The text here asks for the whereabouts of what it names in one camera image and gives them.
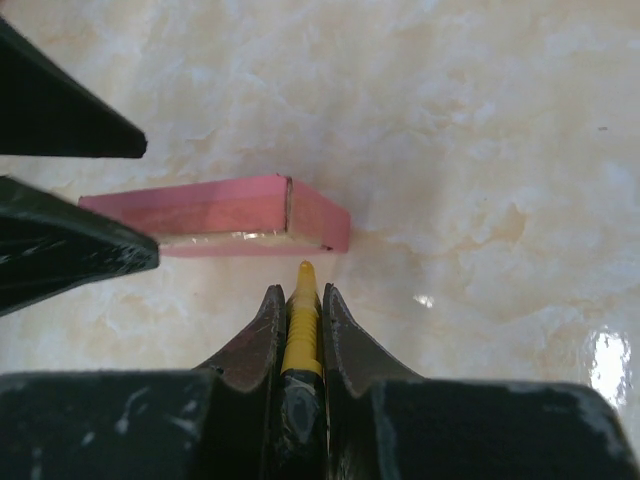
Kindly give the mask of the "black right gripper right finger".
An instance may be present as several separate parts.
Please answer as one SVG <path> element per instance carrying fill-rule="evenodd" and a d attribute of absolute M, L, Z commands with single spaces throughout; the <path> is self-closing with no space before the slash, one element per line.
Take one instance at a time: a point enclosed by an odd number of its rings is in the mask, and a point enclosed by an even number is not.
<path fill-rule="evenodd" d="M 580 384 L 429 379 L 322 300 L 333 479 L 635 479 L 617 415 Z"/>

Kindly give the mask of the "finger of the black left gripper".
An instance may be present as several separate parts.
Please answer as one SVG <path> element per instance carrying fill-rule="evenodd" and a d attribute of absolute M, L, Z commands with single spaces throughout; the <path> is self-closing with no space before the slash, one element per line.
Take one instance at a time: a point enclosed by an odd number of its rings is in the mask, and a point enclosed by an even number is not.
<path fill-rule="evenodd" d="M 1 178 L 1 314 L 159 266 L 151 237 L 9 176 Z"/>
<path fill-rule="evenodd" d="M 1 153 L 140 158 L 144 132 L 1 21 Z"/>

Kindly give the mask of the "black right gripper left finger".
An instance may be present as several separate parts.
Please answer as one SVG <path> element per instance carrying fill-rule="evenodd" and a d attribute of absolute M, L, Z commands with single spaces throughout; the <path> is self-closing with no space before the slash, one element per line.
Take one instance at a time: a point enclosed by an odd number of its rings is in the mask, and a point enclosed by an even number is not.
<path fill-rule="evenodd" d="M 1 378 L 5 479 L 263 479 L 285 298 L 192 369 Z"/>

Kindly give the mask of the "yellow utility knife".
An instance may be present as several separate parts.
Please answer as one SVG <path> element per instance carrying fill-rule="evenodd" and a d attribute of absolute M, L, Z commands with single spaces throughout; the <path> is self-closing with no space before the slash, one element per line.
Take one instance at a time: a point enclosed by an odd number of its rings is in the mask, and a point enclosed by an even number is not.
<path fill-rule="evenodd" d="M 280 418 L 291 448 L 326 449 L 320 300 L 314 266 L 303 261 L 287 301 L 288 327 L 281 366 Z"/>

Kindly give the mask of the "pink express box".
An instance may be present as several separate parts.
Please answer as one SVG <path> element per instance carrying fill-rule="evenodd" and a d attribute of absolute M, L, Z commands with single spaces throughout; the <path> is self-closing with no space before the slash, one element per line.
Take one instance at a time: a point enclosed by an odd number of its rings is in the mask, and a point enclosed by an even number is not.
<path fill-rule="evenodd" d="M 79 206 L 155 239 L 165 256 L 345 253 L 351 217 L 283 175 L 83 196 Z"/>

